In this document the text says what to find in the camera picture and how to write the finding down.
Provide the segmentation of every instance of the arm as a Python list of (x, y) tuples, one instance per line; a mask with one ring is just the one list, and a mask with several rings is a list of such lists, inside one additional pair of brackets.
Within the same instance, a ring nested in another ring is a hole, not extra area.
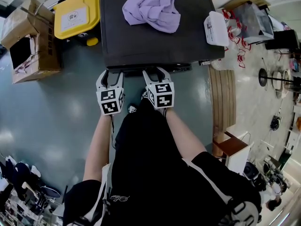
[(94, 132), (88, 156), (86, 158), (83, 181), (102, 180), (102, 169), (109, 163), (109, 146), (111, 135), (111, 117), (102, 115)]
[(200, 153), (206, 152), (204, 145), (172, 108), (166, 110), (166, 120), (182, 158), (192, 160)]

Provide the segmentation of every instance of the yellow lid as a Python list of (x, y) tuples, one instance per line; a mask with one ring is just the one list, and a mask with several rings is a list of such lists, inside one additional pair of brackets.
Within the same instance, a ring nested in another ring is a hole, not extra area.
[(87, 40), (87, 45), (88, 46), (93, 46), (95, 44), (98, 44), (98, 38), (91, 38)]
[(100, 21), (100, 0), (65, 0), (54, 10), (55, 36), (62, 40), (90, 30)]

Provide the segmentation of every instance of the black table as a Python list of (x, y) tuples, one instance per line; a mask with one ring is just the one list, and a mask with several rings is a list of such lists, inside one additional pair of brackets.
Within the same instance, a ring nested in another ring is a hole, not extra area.
[(148, 24), (130, 26), (122, 13), (126, 1), (101, 0), (103, 54), (109, 69), (171, 66), (224, 57), (224, 47), (206, 42), (204, 20), (214, 10), (212, 0), (175, 0), (181, 21), (173, 34)]

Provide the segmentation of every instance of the shirt logo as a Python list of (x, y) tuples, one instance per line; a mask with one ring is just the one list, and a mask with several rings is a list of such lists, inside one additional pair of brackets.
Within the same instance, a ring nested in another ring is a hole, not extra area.
[(110, 199), (113, 199), (113, 202), (117, 202), (117, 201), (120, 201), (120, 202), (126, 202), (128, 200), (130, 196), (128, 197), (125, 197), (125, 196), (118, 196), (118, 195), (113, 195), (110, 197)]

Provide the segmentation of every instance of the open cardboard box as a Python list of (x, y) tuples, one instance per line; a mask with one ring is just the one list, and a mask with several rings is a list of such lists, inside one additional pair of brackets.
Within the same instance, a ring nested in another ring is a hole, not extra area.
[[(35, 13), (40, 3), (27, 0), (22, 5)], [(61, 70), (55, 47), (55, 15), (41, 6), (38, 14), (49, 23), (17, 8), (4, 21), (1, 44), (10, 51), (13, 83), (42, 79)]]

